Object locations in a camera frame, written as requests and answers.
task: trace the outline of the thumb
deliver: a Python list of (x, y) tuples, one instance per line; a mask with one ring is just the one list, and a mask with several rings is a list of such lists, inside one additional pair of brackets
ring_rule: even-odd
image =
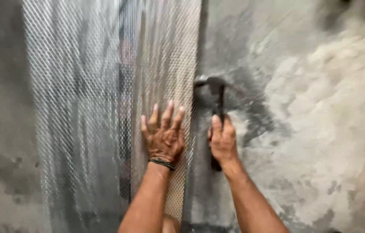
[(219, 134), (223, 130), (223, 124), (217, 115), (214, 115), (211, 120), (211, 128), (213, 129), (213, 134)]

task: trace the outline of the left hand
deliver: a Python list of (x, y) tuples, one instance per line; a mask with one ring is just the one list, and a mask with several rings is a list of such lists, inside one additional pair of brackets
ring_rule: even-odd
[(149, 159), (160, 158), (175, 165), (185, 148), (184, 129), (181, 128), (185, 112), (181, 107), (170, 126), (173, 112), (174, 103), (170, 100), (159, 126), (158, 105), (155, 104), (148, 126), (146, 117), (141, 117), (141, 130), (147, 143)]

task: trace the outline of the right hand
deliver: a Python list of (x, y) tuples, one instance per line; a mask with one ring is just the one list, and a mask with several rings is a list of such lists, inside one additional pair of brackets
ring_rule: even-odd
[(208, 141), (211, 153), (220, 163), (221, 167), (226, 162), (237, 159), (236, 130), (231, 124), (230, 117), (224, 116), (224, 127), (217, 115), (211, 120), (211, 128), (208, 131)]

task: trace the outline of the hammer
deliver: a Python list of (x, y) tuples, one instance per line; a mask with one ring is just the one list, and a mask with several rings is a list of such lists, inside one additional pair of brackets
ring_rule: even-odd
[[(220, 77), (207, 77), (202, 76), (200, 80), (194, 82), (194, 89), (208, 85), (211, 92), (211, 112), (213, 115), (217, 115), (221, 119), (221, 123), (224, 125), (224, 90), (226, 86), (230, 86), (224, 79)], [(211, 155), (211, 168), (215, 171), (221, 172), (221, 166), (218, 161)]]

